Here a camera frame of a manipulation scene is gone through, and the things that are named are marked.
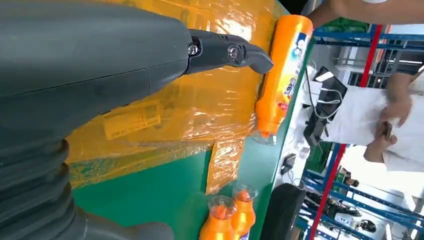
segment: green table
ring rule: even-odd
[[[296,99],[297,82],[293,99]],[[241,157],[239,180],[259,190],[254,201],[256,223],[250,240],[258,240],[273,189],[283,141],[294,101],[282,123],[275,146],[264,146],[248,137]],[[207,215],[205,196],[210,151],[179,159],[158,167],[73,191],[77,205],[86,211],[131,226],[145,222],[165,222],[176,240],[196,240]],[[221,193],[230,195],[232,186]]]

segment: printed label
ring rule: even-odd
[[[249,240],[249,232],[241,236],[240,240]]]
[[[296,41],[291,47],[291,54],[289,56],[289,60],[287,62],[287,67],[293,69],[293,76],[288,82],[287,87],[284,88],[283,92],[283,100],[284,102],[280,102],[279,104],[288,105],[290,100],[292,99],[292,95],[295,91],[296,81],[298,80],[299,73],[301,72],[306,48],[308,47],[309,37],[304,33],[299,33]]]
[[[125,107],[104,116],[104,133],[107,140],[137,132],[161,123],[159,103],[148,102]]]

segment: white cable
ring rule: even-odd
[[[295,183],[296,180],[299,180],[299,185],[301,183],[303,183],[303,186],[305,186],[305,182],[301,178],[299,178],[299,177],[293,179],[294,176],[295,176],[295,174],[293,173],[293,171],[291,169],[288,170],[287,176],[288,176],[288,179],[290,180],[291,185],[295,186],[296,188],[298,188],[301,191],[305,190],[305,187],[300,187],[300,186],[296,185],[296,183]]]
[[[306,73],[306,82],[307,82],[307,87],[308,87],[308,89],[309,89],[309,100],[310,100],[310,103],[311,103],[311,106],[312,106],[312,109],[313,109],[313,113],[315,114],[315,116],[317,117],[317,118],[319,118],[319,119],[324,119],[324,120],[327,120],[327,119],[329,119],[329,118],[331,118],[332,116],[334,116],[338,111],[339,111],[339,109],[340,109],[340,107],[342,106],[342,104],[340,104],[340,106],[338,106],[337,108],[336,108],[336,110],[334,110],[334,112],[332,113],[332,114],[330,114],[330,115],[328,115],[328,116],[320,116],[318,113],[317,113],[317,109],[315,108],[315,106],[314,106],[314,104],[313,104],[313,101],[312,101],[312,94],[311,94],[311,83],[310,83],[310,81],[309,81],[309,76],[308,76],[308,68],[306,68],[305,69],[305,73]],[[324,91],[328,91],[328,92],[337,92],[338,93],[338,95],[340,96],[340,102],[338,102],[338,103],[329,103],[329,104],[339,104],[339,103],[341,103],[342,101],[343,101],[343,96],[342,96],[342,94],[338,91],[338,90],[334,90],[334,89],[327,89],[327,88],[321,88],[321,90],[324,90]]]

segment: cable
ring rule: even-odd
[[[299,185],[302,184],[303,186],[305,186],[305,182],[301,178],[298,177],[298,178],[293,179],[295,174],[293,173],[293,171],[291,169],[288,170],[287,176],[288,176],[288,179],[290,180],[290,182],[293,186],[295,186],[296,188],[298,188],[301,191],[305,190],[305,187],[300,187],[300,186],[295,184],[295,181],[299,180]]]
[[[305,73],[306,73],[306,82],[307,82],[307,87],[308,87],[308,89],[309,89],[309,100],[310,100],[310,104],[311,104],[311,106],[312,106],[312,109],[313,109],[313,113],[316,115],[316,117],[317,118],[319,118],[319,119],[324,119],[324,120],[327,120],[327,119],[329,119],[329,118],[331,118],[332,116],[334,116],[338,111],[339,111],[339,109],[340,109],[340,107],[342,106],[342,104],[341,104],[341,102],[343,101],[343,96],[342,96],[342,94],[338,91],[338,90],[334,90],[334,89],[327,89],[327,88],[321,88],[321,90],[324,90],[324,91],[328,91],[328,92],[337,92],[338,94],[339,94],[339,96],[340,96],[340,100],[339,100],[339,102],[337,102],[337,103],[335,103],[335,101],[337,101],[337,100],[334,100],[334,101],[330,101],[330,102],[324,102],[324,101],[321,101],[321,100],[318,100],[318,101],[320,101],[320,103],[323,103],[323,104],[340,104],[337,108],[336,108],[336,110],[334,110],[334,112],[332,113],[332,114],[330,114],[330,115],[328,115],[328,116],[320,116],[318,113],[317,113],[317,109],[316,109],[316,107],[314,106],[314,104],[313,104],[313,100],[312,100],[312,93],[311,93],[311,83],[310,83],[310,81],[309,81],[309,76],[308,76],[308,68],[306,68],[305,69]]]

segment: orange juice bottle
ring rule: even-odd
[[[248,240],[251,227],[256,221],[253,199],[258,191],[243,183],[237,183],[232,191],[237,212],[231,217],[231,225],[235,231],[235,240]]]
[[[231,216],[237,211],[234,200],[215,195],[207,203],[209,217],[200,230],[199,240],[234,240]]]
[[[285,15],[277,22],[271,49],[274,67],[266,74],[256,103],[255,140],[262,144],[277,143],[312,32],[312,22],[304,16]]]

